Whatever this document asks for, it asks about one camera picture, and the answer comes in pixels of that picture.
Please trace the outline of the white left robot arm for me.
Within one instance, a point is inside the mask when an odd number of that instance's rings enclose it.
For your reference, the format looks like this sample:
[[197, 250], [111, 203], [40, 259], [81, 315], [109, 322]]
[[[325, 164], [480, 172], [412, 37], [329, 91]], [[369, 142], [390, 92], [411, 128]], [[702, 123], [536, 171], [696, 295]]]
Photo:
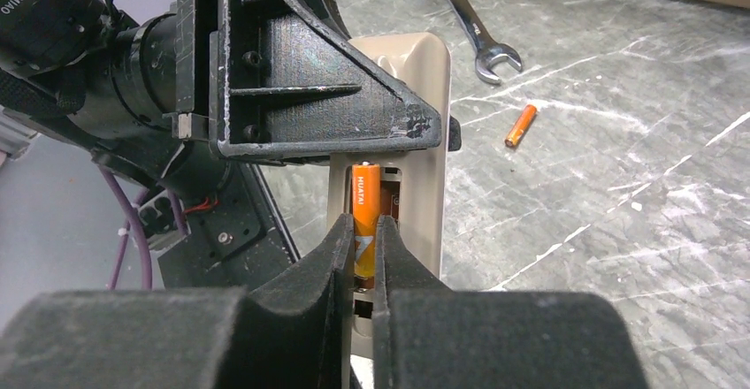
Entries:
[[145, 23], [114, 0], [1, 0], [1, 103], [124, 158], [164, 134], [277, 164], [461, 147], [455, 118], [354, 47], [336, 0], [177, 0]]

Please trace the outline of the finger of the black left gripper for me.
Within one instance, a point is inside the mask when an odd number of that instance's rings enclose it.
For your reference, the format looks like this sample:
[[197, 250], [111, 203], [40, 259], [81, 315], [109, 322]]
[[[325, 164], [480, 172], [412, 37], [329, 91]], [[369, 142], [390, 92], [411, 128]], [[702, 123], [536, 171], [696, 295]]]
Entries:
[[453, 116], [448, 124], [448, 152], [459, 151], [462, 147], [462, 129], [460, 122]]

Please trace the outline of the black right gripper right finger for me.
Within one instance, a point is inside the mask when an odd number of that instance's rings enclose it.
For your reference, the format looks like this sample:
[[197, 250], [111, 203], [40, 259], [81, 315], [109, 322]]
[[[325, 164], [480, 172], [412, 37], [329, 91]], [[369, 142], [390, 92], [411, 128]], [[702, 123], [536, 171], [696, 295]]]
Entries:
[[621, 315], [596, 294], [466, 292], [405, 247], [395, 221], [377, 236], [378, 388], [645, 388]]

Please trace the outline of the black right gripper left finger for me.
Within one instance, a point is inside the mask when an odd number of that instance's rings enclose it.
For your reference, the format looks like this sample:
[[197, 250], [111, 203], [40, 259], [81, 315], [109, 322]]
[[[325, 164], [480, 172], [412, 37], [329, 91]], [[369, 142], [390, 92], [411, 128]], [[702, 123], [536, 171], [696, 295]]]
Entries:
[[42, 294], [1, 337], [4, 388], [346, 388], [354, 224], [257, 289]]

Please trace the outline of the orange AAA battery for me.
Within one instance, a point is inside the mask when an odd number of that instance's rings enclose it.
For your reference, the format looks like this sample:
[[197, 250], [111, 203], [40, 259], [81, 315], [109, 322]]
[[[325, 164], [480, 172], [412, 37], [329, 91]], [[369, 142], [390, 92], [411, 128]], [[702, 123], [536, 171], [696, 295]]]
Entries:
[[380, 212], [380, 167], [362, 162], [352, 166], [351, 209], [354, 218], [355, 274], [367, 280], [375, 275], [376, 235]]
[[532, 104], [527, 104], [524, 107], [517, 121], [511, 127], [504, 140], [506, 147], [514, 149], [518, 146], [519, 142], [524, 137], [525, 132], [528, 130], [532, 121], [535, 119], [537, 111], [537, 108]]

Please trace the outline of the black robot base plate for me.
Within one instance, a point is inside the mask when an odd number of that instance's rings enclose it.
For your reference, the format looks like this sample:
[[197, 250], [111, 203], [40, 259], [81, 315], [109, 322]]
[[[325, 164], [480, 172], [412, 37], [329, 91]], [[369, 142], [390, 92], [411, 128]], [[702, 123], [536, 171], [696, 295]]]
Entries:
[[164, 286], [257, 288], [301, 255], [255, 164], [197, 149], [138, 210]]

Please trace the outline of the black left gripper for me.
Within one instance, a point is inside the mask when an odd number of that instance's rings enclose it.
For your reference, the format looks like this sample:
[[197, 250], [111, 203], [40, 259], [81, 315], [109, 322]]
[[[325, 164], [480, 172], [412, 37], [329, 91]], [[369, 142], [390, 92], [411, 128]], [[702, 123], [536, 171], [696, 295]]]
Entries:
[[176, 86], [171, 128], [116, 146], [139, 163], [180, 143], [181, 118], [199, 121], [188, 142], [241, 161], [440, 144], [440, 114], [350, 43], [336, 0], [178, 0], [174, 18], [153, 23], [139, 44], [174, 65], [148, 69], [150, 91]]

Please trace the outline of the white remote control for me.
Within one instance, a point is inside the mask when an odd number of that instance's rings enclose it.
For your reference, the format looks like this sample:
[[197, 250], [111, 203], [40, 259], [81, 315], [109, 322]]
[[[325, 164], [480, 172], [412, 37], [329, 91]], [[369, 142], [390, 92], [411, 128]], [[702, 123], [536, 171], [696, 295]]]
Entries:
[[368, 245], [374, 275], [347, 278], [352, 303], [351, 354], [372, 361], [378, 388], [395, 386], [390, 352], [388, 295], [397, 288], [443, 288], [440, 282], [446, 156], [448, 153], [450, 54], [434, 34], [355, 38], [351, 44], [403, 81], [440, 114], [439, 147], [408, 152], [337, 154], [329, 172], [328, 223], [344, 212], [365, 215], [370, 228], [356, 237]]

